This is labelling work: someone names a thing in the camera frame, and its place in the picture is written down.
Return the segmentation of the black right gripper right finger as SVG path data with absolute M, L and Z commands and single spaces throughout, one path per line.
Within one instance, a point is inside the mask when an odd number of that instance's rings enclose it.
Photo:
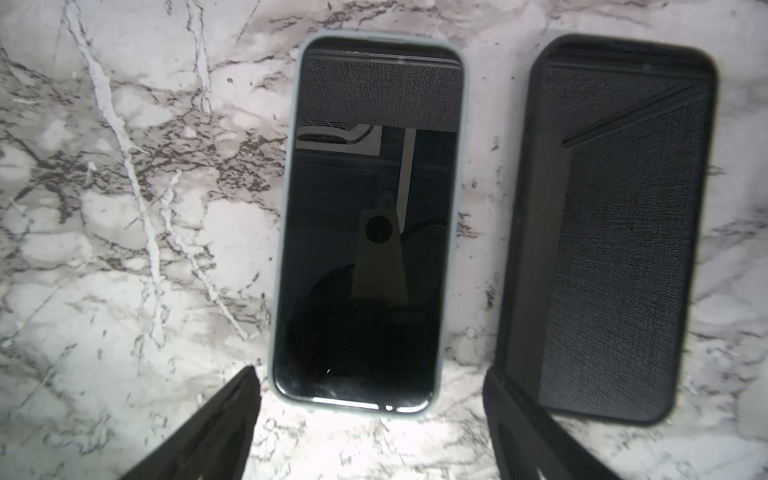
M 502 479 L 619 478 L 495 367 L 482 397 Z

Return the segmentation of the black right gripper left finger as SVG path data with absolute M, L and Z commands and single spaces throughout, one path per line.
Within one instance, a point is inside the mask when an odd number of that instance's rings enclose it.
M 241 479 L 260 407 L 259 379 L 246 366 L 123 477 Z

